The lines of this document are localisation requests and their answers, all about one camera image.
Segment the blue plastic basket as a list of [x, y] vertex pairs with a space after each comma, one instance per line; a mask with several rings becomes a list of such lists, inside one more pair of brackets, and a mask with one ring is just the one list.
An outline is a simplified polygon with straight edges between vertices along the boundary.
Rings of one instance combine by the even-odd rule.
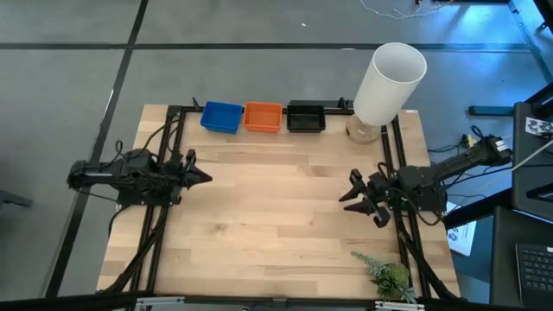
[[241, 105], [208, 101], [202, 112], [200, 125], [210, 131], [236, 134], [242, 113]]

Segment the silver metal bracket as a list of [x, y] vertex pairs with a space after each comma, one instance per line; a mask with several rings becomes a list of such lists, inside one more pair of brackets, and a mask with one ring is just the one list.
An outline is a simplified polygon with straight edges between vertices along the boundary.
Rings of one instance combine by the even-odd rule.
[[137, 298], [135, 308], [138, 311], [151, 311], [153, 307], [183, 304], [183, 296], [160, 296]]
[[376, 301], [375, 311], [426, 311], [423, 304], [412, 304], [394, 301]]

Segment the black plastic basket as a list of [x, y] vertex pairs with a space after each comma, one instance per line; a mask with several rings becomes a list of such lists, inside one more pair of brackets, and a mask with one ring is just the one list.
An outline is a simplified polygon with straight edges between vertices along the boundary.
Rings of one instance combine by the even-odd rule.
[[326, 129], [322, 105], [288, 105], [287, 129], [290, 133], [321, 133]]

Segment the dark chair foot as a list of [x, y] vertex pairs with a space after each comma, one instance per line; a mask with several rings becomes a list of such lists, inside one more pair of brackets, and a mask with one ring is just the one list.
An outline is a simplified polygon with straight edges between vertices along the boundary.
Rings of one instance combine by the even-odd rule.
[[20, 195], [0, 189], [0, 207], [8, 204], [22, 207], [30, 207], [32, 206], [33, 201], [31, 199], [27, 199]]

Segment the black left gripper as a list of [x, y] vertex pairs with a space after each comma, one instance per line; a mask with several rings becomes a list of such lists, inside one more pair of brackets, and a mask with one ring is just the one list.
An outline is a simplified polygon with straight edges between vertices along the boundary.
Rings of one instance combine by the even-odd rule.
[[193, 186], [207, 183], [213, 180], [212, 176], [196, 167], [196, 152], [189, 149], [186, 154], [186, 162], [169, 162], [169, 178], [173, 187], [189, 189]]

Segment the black metal beam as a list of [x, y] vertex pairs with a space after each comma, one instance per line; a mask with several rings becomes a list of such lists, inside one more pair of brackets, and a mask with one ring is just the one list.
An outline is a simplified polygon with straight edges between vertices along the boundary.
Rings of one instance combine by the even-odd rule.
[[[183, 296], [183, 304], [221, 304], [245, 307], [266, 307], [282, 311], [293, 307], [363, 308], [375, 311], [376, 301], [381, 299], [338, 299], [338, 298], [286, 298], [210, 295], [155, 295], [149, 291], [109, 292], [99, 291], [90, 295], [68, 295], [42, 297], [12, 301], [0, 301], [0, 311], [112, 311], [134, 308], [137, 298]], [[423, 304], [426, 311], [544, 311], [536, 308], [503, 308], [500, 305], [470, 302], [465, 299], [418, 298], [416, 304]]]

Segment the tall black desk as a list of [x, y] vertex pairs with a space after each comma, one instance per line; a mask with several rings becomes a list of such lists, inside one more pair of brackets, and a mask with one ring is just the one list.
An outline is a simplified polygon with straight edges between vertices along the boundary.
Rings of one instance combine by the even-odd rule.
[[527, 117], [553, 123], [553, 82], [514, 106], [512, 171], [513, 205], [553, 222], [553, 136], [527, 133]]

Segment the orange plastic basket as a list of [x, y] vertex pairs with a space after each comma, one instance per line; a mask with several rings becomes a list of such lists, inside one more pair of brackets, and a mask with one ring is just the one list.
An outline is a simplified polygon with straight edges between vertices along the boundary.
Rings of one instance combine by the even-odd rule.
[[283, 105], [269, 102], [246, 102], [243, 126], [248, 131], [277, 133], [282, 127]]

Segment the short black desk foot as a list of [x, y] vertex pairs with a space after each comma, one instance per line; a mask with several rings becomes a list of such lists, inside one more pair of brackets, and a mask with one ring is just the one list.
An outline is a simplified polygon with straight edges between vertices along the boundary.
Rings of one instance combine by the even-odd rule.
[[512, 117], [514, 114], [512, 106], [471, 105], [467, 111], [476, 117]]

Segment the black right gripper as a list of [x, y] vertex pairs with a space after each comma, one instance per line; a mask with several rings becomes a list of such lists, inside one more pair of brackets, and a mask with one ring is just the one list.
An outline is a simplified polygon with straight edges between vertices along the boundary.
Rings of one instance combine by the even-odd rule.
[[392, 209], [391, 198], [388, 194], [391, 186], [387, 178], [379, 172], [369, 176], [367, 186], [371, 200], [366, 200], [366, 184], [363, 181], [362, 174], [356, 168], [351, 170], [349, 181], [352, 184], [352, 188], [339, 198], [339, 202], [357, 199], [360, 195], [362, 196], [362, 201], [345, 206], [344, 210], [363, 213], [367, 216], [372, 215], [373, 222], [378, 228], [387, 226], [390, 220], [390, 213], [385, 207]]

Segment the low black desk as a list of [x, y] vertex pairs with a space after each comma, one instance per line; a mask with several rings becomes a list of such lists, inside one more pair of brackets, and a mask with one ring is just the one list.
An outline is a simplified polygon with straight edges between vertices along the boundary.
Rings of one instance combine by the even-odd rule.
[[516, 244], [553, 246], [553, 224], [497, 206], [493, 214], [490, 302], [525, 308], [520, 298]]

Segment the small green artificial plant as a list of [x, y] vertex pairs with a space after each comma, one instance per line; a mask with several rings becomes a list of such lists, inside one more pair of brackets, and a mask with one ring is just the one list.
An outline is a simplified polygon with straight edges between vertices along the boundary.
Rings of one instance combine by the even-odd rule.
[[365, 272], [377, 286], [378, 297], [384, 301], [399, 300], [416, 304], [418, 295], [410, 285], [410, 270], [401, 263], [384, 263], [357, 251], [351, 256], [365, 265]]

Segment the printed marker sheet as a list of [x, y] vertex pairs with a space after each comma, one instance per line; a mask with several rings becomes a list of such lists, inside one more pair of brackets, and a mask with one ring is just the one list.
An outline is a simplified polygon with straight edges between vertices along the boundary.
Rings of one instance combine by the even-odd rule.
[[524, 130], [534, 136], [553, 136], [553, 123], [527, 117], [525, 119]]

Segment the long black desk leg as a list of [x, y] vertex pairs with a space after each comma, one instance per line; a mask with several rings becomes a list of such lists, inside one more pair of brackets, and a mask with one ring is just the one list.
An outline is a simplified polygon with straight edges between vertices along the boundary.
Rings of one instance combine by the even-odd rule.
[[508, 209], [512, 207], [512, 190], [510, 188], [453, 210], [443, 218], [443, 224], [446, 229], [453, 229], [493, 215], [496, 207]]

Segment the black keyboard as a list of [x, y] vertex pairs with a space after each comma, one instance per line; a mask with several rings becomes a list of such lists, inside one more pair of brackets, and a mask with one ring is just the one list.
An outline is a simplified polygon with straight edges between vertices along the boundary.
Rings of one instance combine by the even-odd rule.
[[516, 244], [520, 301], [553, 311], [553, 246]]

